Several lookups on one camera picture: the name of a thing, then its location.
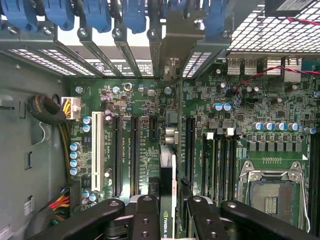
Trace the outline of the black short expansion slot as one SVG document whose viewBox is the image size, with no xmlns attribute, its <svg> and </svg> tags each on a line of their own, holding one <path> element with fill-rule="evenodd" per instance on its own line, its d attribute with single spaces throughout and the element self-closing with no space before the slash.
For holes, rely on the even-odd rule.
<svg viewBox="0 0 320 240">
<path fill-rule="evenodd" d="M 149 139 L 151 141 L 157 141 L 159 134 L 158 118 L 151 116 L 149 118 Z"/>
</svg>

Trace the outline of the green motherboard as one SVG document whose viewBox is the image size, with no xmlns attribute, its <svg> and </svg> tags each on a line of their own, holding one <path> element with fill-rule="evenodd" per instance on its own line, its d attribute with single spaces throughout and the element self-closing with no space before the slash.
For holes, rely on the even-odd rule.
<svg viewBox="0 0 320 240">
<path fill-rule="evenodd" d="M 196 79 L 183 79 L 183 115 L 195 119 L 194 196 L 216 207 L 236 199 L 242 164 L 279 169 L 299 162 L 305 177 L 310 232 L 320 238 L 320 59 L 220 61 Z M 131 118 L 138 117 L 139 194 L 149 178 L 160 179 L 167 87 L 156 79 L 81 79 L 71 85 L 80 107 L 71 122 L 71 175 L 80 182 L 81 209 L 109 198 L 131 196 Z M 104 178 L 92 190 L 92 112 L 104 113 Z M 122 122 L 122 192 L 113 196 L 113 118 Z M 158 118 L 158 140 L 149 139 L 150 117 Z M 174 240 L 195 238 L 189 222 Z"/>
</svg>

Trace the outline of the black open PC case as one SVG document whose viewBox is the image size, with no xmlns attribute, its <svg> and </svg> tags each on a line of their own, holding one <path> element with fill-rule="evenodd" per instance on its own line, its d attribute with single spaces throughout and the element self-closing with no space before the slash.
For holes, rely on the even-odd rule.
<svg viewBox="0 0 320 240">
<path fill-rule="evenodd" d="M 44 0 L 29 0 L 37 32 L 9 23 L 0 4 L 0 240 L 27 240 L 85 211 L 71 175 L 71 123 L 80 107 L 71 86 L 83 79 L 164 81 L 162 40 L 170 11 L 190 17 L 204 37 L 183 74 L 197 79 L 227 60 L 320 60 L 320 0 L 228 0 L 224 29 L 207 38 L 203 0 L 145 0 L 146 30 L 121 30 L 122 1 L 107 0 L 111 30 L 86 20 L 84 0 L 71 0 L 74 28 L 48 20 Z"/>
</svg>

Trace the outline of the blue card retention clip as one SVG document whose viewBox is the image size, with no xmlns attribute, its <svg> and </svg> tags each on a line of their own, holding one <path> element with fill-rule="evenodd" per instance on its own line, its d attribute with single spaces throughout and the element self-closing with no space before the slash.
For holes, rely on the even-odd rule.
<svg viewBox="0 0 320 240">
<path fill-rule="evenodd" d="M 146 31 L 147 19 L 145 0 L 121 0 L 122 22 L 120 29 L 130 29 L 132 34 L 141 34 Z"/>
<path fill-rule="evenodd" d="M 74 28 L 75 14 L 71 0 L 44 0 L 44 10 L 48 20 L 63 31 Z"/>
<path fill-rule="evenodd" d="M 203 0 L 202 10 L 206 13 L 203 19 L 206 38 L 212 38 L 224 30 L 228 1 L 229 0 Z"/>
<path fill-rule="evenodd" d="M 109 3 L 107 0 L 83 0 L 86 22 L 99 33 L 107 33 L 112 28 Z"/>
<path fill-rule="evenodd" d="M 0 0 L 0 4 L 10 24 L 26 32 L 38 31 L 37 12 L 30 0 Z"/>
</svg>

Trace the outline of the black long expansion slot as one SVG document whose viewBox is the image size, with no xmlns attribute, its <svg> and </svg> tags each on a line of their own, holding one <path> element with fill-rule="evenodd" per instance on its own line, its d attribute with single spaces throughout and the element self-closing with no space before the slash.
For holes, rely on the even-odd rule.
<svg viewBox="0 0 320 240">
<path fill-rule="evenodd" d="M 130 137 L 130 195 L 139 195 L 140 119 L 131 118 Z"/>
<path fill-rule="evenodd" d="M 193 117 L 185 121 L 185 176 L 190 183 L 193 193 L 194 183 L 194 159 L 195 159 L 196 120 Z"/>
<path fill-rule="evenodd" d="M 112 172 L 112 195 L 120 197 L 122 192 L 122 119 L 120 116 L 113 118 L 113 172 Z"/>
</svg>

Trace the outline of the white expansion slot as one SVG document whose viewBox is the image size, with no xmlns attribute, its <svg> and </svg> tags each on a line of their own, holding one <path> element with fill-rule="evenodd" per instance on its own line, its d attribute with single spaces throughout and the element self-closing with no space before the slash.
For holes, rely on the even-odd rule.
<svg viewBox="0 0 320 240">
<path fill-rule="evenodd" d="M 91 189 L 101 191 L 104 181 L 104 113 L 91 113 Z"/>
</svg>

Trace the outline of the CPU socket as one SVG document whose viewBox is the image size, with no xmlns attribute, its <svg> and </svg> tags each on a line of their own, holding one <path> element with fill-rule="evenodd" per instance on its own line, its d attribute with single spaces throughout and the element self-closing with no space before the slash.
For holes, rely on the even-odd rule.
<svg viewBox="0 0 320 240">
<path fill-rule="evenodd" d="M 239 172 L 236 200 L 310 232 L 305 174 L 297 161 L 286 167 L 255 167 L 246 160 Z"/>
</svg>

